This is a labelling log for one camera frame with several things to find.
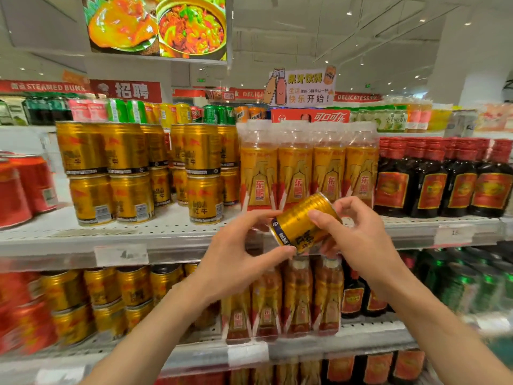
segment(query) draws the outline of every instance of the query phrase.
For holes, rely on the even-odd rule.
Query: red label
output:
[[[390,371],[392,355],[392,353],[368,355],[363,382],[368,385],[381,385],[385,382]]]
[[[458,174],[450,194],[448,208],[466,208],[471,203],[474,184],[478,175],[475,173]]]
[[[294,198],[302,199],[303,198],[303,179],[296,178],[294,180]]]
[[[346,289],[342,298],[342,313],[350,314],[358,312],[362,307],[363,288]]]
[[[409,175],[384,171],[378,175],[374,204],[391,208],[402,208],[406,197]]]
[[[503,209],[510,194],[513,175],[502,173],[480,174],[472,197],[475,207]]]
[[[354,356],[330,359],[328,362],[328,373],[326,374],[326,377],[332,382],[349,382],[354,365]]]
[[[394,377],[415,381],[422,372],[425,356],[423,351],[399,351],[395,362]]]
[[[420,192],[419,209],[437,209],[444,193],[447,174],[428,174],[424,177]]]
[[[373,290],[370,291],[369,304],[367,304],[367,310],[382,310],[387,306],[386,301],[380,300]]]

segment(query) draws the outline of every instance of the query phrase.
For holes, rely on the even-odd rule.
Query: person's left hand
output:
[[[240,293],[263,272],[296,255],[294,246],[278,246],[256,257],[246,252],[248,231],[270,223],[281,211],[253,210],[241,214],[212,238],[200,265],[191,275],[206,292],[208,302]]]

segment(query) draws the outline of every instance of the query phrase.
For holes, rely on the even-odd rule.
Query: white price tag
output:
[[[445,247],[471,244],[477,227],[473,224],[441,225],[434,234],[434,246]]]
[[[261,362],[269,362],[269,346],[266,342],[251,341],[228,346],[228,365],[230,367]]]
[[[75,385],[82,381],[86,367],[40,369],[35,385]]]
[[[149,263],[145,244],[95,246],[94,256],[98,267],[147,265]]]

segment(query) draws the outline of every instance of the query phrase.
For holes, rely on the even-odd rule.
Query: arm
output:
[[[246,289],[264,271],[296,254],[295,247],[284,246],[252,257],[244,248],[247,232],[279,213],[252,211],[222,228],[196,271],[173,286],[80,384],[152,385],[185,330],[204,308]]]
[[[331,238],[321,252],[342,252],[371,288],[394,308],[419,343],[445,385],[506,385],[513,374],[402,262],[381,218],[356,197],[334,204],[349,215],[354,228],[344,227],[329,214],[311,211],[310,219]]]

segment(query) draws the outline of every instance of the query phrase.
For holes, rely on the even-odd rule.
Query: barcode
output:
[[[105,223],[112,220],[109,207],[106,205],[94,207],[94,217],[98,223]]]
[[[221,219],[223,217],[223,203],[215,204],[215,218]]]
[[[146,204],[137,204],[135,206],[135,213],[137,221],[148,219],[148,206]]]
[[[46,206],[54,207],[57,205],[57,195],[55,194],[54,188],[43,189],[42,196],[45,199]]]

